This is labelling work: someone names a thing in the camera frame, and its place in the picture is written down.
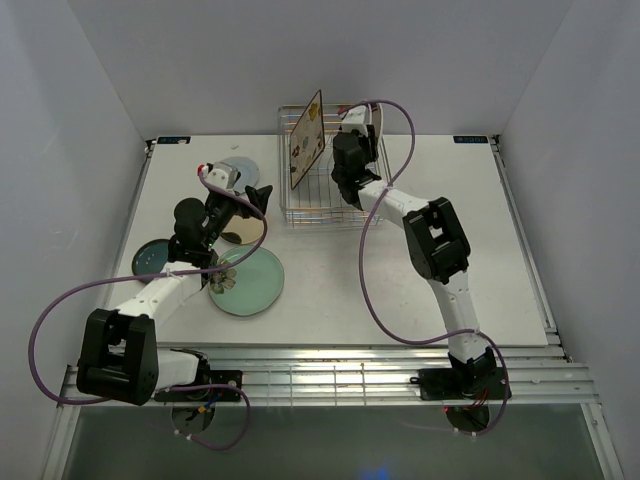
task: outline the gray wall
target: gray wall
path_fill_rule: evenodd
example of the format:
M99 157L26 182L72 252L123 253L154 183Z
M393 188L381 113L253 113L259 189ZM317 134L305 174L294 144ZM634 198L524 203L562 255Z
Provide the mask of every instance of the gray wall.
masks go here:
M394 99L421 133L499 133L571 0L69 3L147 138L274 132L318 88Z
M560 334L640 478L640 4L576 1L504 131Z
M108 273L144 144L64 0L0 0L0 66L0 478L17 480L38 476L55 415L29 376L29 331L55 296ZM53 390L98 293L42 330Z

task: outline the dish rack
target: dish rack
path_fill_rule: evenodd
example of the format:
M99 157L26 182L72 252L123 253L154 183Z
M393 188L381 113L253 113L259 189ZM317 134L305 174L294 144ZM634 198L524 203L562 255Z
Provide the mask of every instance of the dish rack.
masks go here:
M331 179L333 170L333 137L338 133L340 116L338 111L346 104L323 104L323 121L326 147L311 169L291 190L289 172L289 139L293 128L306 108L304 105L285 105L278 109L278 157L280 173L280 208L287 224L291 227L357 227L362 226L369 216L346 203L338 185ZM378 160L372 163L371 171L389 181L389 161L380 139ZM382 218L375 215L371 225L377 225Z

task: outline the green plate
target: green plate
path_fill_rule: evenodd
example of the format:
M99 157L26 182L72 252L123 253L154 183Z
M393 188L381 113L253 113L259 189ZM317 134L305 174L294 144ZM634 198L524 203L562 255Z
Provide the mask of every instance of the green plate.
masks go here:
M234 248L220 255L220 260L233 263L251 248L250 245ZM233 269L237 272L233 288L222 294L215 294L209 289L214 303L225 312L241 317L253 315L269 307L282 292L284 268L269 250L258 248Z

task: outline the white table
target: white table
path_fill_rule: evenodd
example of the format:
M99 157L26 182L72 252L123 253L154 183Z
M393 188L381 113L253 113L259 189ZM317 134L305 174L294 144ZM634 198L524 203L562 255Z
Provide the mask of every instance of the white table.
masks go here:
M385 137L392 172L404 161L407 136ZM187 145L156 145L118 276L131 274L137 249L173 233L173 209L186 197L204 200L196 167L230 156L252 158L259 186L272 184L269 235L263 246L285 268L280 298L252 317L219 310L202 291L180 307L158 332L171 344L391 345L369 317L360 292L357 250L360 231L321 227L293 231L278 205L276 136L193 136ZM483 331L501 345L546 345L543 320L531 286L491 148L454 144L451 136L419 136L412 165L397 186L426 199L449 198L471 243L470 284ZM216 243L220 254L233 246ZM404 233L389 222L367 240L367 285L376 310L398 335L424 339L443 333L444 323L427 283L411 266ZM109 308L135 295L139 282L114 287Z

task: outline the purple cable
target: purple cable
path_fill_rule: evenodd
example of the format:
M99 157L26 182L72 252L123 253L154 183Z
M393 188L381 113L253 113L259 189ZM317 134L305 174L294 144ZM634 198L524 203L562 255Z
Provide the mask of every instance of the purple cable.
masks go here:
M210 450L213 450L215 452L224 452L226 450L230 450L233 447L235 447L240 440L242 440L245 436L245 434L247 433L247 430L249 429L249 425L251 424L251 403L249 402L249 397L247 397L247 394L244 393L242 390L240 390L237 387L232 387L231 385L227 385L227 384L217 384L217 383L212 383L209 385L198 385L198 386L191 386L191 387L171 387L171 391L172 392L193 392L195 390L204 390L204 389L226 389L226 390L232 390L236 393L238 393L242 399L244 400L244 403L247 405L247 416L245 417L245 421L244 421L244 425L242 427L242 430L240 430L240 433L238 434L238 436L229 444L227 445L223 445L223 446L219 446L219 445L214 445L212 443L207 442L206 440L203 440L201 438L195 437L195 436L191 436L189 437L188 433L185 432L180 432L182 435L190 438L191 440L193 440L196 443L199 443L200 445L202 445L203 447L207 447Z
M393 183L398 179L398 177L402 174L402 172L404 172L405 169L409 166L409 162L411 162L411 158L413 157L413 152L416 146L416 131L413 125L413 120L411 119L409 112L407 112L404 109L404 107L397 104L396 102L393 102L391 100L364 100L362 102L356 103L355 105L352 105L347 110L351 110L352 108L355 108L355 107L359 107L363 105L366 106L366 105L371 105L375 103L391 105L392 107L395 107L398 110L400 110L400 112L402 112L402 114L407 119L407 122L409 123L409 129L411 131L411 148L409 149L409 154L407 155L407 159L404 161L404 163L402 164L400 169L395 173L395 175L391 177L391 179L389 180L389 183L387 183L387 187L384 189L380 197L378 197L378 200L376 200L376 202L373 204L373 207L371 208L371 211L367 216L367 220L364 222L362 235L360 236L360 247L358 249L358 275L360 277L360 288L362 289L362 295L364 296L364 301L367 304L367 309L369 310L371 317L376 322L380 330L382 330L387 336L391 337L396 342L404 343L405 345L424 346L424 345L430 345L433 343L441 342L442 340L455 337L456 335L472 333L472 334L478 335L481 338L484 338L489 343L489 345L491 345L491 347L495 350L496 354L498 355L498 358L500 359L500 363L502 364L502 367L503 367L505 390L504 390L504 397L502 398L502 404L500 405L500 410L498 411L498 415L496 415L496 418L489 425L487 425L487 428L485 428L480 432L476 432L476 435L483 435L485 433L489 433L491 430L495 428L495 426L498 424L498 422L504 415L505 409L507 407L507 401L509 400L509 374L507 373L507 366L505 364L502 353L500 352L500 349L495 344L495 342L491 338L489 338L489 336L486 335L485 333L473 330L471 328L455 330L453 332L445 333L438 337L429 338L427 340L408 340L408 339L399 337L398 335L393 333L391 330L389 330L382 323L382 321L378 317L378 314L373 308L373 304L371 303L371 298L369 297L369 292L367 291L367 286L365 284L365 279L364 279L364 246L365 246L365 239L367 237L367 232L369 231L369 225L371 225L371 220L375 216L375 213L378 210L378 207L380 207L380 204L382 203L382 201L384 200L384 197L389 192L389 189L393 187ZM466 433L469 435L472 434L471 432L466 432L466 431L463 431L463 433Z
M223 270L227 270L228 268L235 267L239 263L241 263L241 262L245 261L247 258L249 258L249 256L253 255L253 253L258 248L260 248L260 245L262 245L262 242L264 242L264 239L267 236L267 219L265 218L265 216L262 214L262 212L258 208L253 206L250 202L244 200L243 198L240 198L240 197L236 196L233 193L229 193L229 192L227 192L225 190L222 190L220 188L214 187L213 185L208 183L201 174L198 174L198 177L200 178L200 183L202 183L202 185L204 185L210 191L219 193L220 195L224 195L225 197L232 198L233 200L237 201L238 203L241 203L242 205L250 208L256 215L258 215L258 218L260 218L260 220L262 220L262 224L264 225L264 231L262 232L262 236L260 237L258 242L251 248L251 250L249 250L246 254L244 254L242 257L240 257L238 260L236 260L233 263L228 263L228 264L226 264L224 266L220 266L220 267L205 268L205 269L202 269L202 270L180 270L180 271L176 271L176 272L171 272L171 275L173 275L173 276L209 274L209 273L220 272L220 271L223 271ZM38 320L36 321L35 325L33 326L33 329L31 330L31 335L29 336L29 347L28 347L29 371L31 372L31 377L33 377L33 381L36 383L36 386L40 389L40 391L42 393L44 393L47 397L49 397L51 400L53 400L55 402L58 402L58 403L61 403L63 405L93 405L93 404L96 404L96 403L102 403L102 402L108 401L109 400L108 398L92 398L92 399L88 399L88 400L72 400L72 399L69 399L69 398L65 398L65 397L61 397L59 395L56 395L51 390L49 390L47 388L47 386L44 384L44 382L42 381L42 378L40 377L40 374L38 373L38 368L36 367L36 352L35 352L35 348L36 348L36 338L38 336L38 331L40 330L40 327L42 326L42 323L44 322L45 318L47 318L47 316L51 313L51 311L56 306L58 306L58 304L60 302L62 302L63 300L65 300L66 298L70 297L71 295L73 295L75 293L81 292L81 291L86 290L88 288L99 287L101 285L109 285L109 284L112 284L112 283L120 283L120 282L130 282L132 280L152 280L154 278L161 278L161 277L166 277L166 276L169 276L169 275L166 272L162 272L162 273L146 273L144 275L130 275L130 276L127 276L127 277L116 277L116 278L107 278L107 279L104 279L104 280L96 280L94 282L85 283L83 285L79 285L79 286L77 286L75 288L72 288L71 290L69 290L68 292L63 293L58 298L56 298L53 302L51 302L47 306L47 308L45 308L44 311L38 317Z

